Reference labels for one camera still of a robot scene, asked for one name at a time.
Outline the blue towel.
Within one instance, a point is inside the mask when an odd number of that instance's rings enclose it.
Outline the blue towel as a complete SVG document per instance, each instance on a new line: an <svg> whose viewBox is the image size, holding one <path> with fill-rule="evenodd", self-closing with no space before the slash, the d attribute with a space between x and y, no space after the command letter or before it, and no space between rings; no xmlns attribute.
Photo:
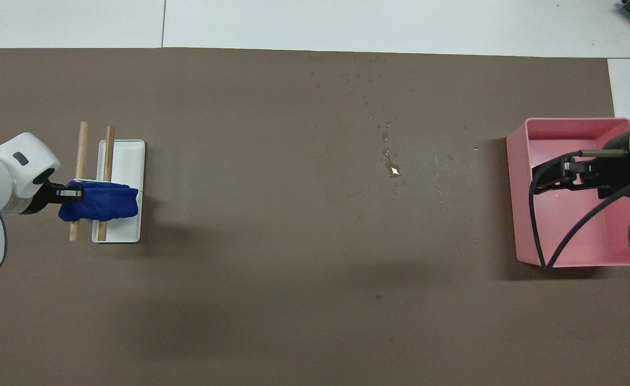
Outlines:
<svg viewBox="0 0 630 386"><path fill-rule="evenodd" d="M136 217L139 190L112 182L71 181L66 188L82 190L82 200L63 203L58 217L65 222L82 219L110 221Z"/></svg>

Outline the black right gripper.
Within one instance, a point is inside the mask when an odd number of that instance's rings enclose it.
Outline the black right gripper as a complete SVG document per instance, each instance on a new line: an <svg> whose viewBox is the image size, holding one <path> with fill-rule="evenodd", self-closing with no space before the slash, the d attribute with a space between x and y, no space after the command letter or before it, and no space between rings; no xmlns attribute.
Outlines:
<svg viewBox="0 0 630 386"><path fill-rule="evenodd" d="M534 191L555 190L553 186L560 182L562 188L570 191L596 190L597 198L605 199L622 188L630 185L630 135L621 134L609 140L604 150L625 151L624 157L594 157L590 160L576 161L572 171L574 179L563 182L565 171L545 170L534 176Z"/></svg>

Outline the brown table mat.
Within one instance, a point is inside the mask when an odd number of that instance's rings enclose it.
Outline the brown table mat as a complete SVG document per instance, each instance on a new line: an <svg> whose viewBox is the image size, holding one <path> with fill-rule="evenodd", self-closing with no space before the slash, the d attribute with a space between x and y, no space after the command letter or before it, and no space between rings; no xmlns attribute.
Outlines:
<svg viewBox="0 0 630 386"><path fill-rule="evenodd" d="M505 142L611 115L599 59L0 49L54 181L146 142L136 244L6 223L0 386L630 386L630 269L516 259Z"/></svg>

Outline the water puddle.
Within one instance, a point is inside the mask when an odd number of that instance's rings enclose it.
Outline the water puddle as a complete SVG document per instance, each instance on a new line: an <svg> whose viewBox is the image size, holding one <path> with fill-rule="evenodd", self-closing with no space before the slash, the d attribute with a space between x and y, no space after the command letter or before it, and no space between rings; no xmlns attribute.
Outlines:
<svg viewBox="0 0 630 386"><path fill-rule="evenodd" d="M398 164L398 152L393 151L391 147L384 147L382 149L382 164L384 164L388 176L392 179L402 176L401 168Z"/></svg>

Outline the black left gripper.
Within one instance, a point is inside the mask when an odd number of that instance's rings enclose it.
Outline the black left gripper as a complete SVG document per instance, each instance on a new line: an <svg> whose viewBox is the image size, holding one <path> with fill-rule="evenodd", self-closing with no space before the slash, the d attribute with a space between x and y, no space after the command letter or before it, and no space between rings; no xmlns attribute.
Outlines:
<svg viewBox="0 0 630 386"><path fill-rule="evenodd" d="M47 181L34 195L34 213L41 212L49 204L75 203L83 201L82 186L63 186Z"/></svg>

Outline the pink plastic bin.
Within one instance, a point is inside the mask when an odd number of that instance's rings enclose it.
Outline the pink plastic bin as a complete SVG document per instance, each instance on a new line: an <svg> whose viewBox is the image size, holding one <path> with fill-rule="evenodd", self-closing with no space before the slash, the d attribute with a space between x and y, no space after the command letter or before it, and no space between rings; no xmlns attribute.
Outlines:
<svg viewBox="0 0 630 386"><path fill-rule="evenodd" d="M540 264L528 205L531 169L567 152L600 149L629 130L626 118L530 118L506 137L518 261ZM575 223L599 203L596 190L557 190L535 196L536 224L546 262ZM623 197L570 239L554 267L630 266L629 228L630 198Z"/></svg>

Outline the wooden rack rod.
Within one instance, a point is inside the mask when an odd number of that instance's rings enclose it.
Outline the wooden rack rod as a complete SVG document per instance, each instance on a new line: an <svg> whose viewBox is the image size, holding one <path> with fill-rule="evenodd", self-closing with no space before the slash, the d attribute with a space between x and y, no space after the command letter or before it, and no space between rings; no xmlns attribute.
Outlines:
<svg viewBox="0 0 630 386"><path fill-rule="evenodd" d="M116 127L108 125L106 128L106 139L103 153L103 171L102 181L110 182L113 171L114 158L114 142L116 139ZM107 239L108 222L100 221L97 228L97 241L105 241Z"/></svg>
<svg viewBox="0 0 630 386"><path fill-rule="evenodd" d="M78 147L77 147L77 161L74 173L74 179L82 179L85 173L86 157L87 157L87 140L89 134L89 123L82 121L78 130ZM80 231L80 222L75 221L70 224L69 240L77 241Z"/></svg>

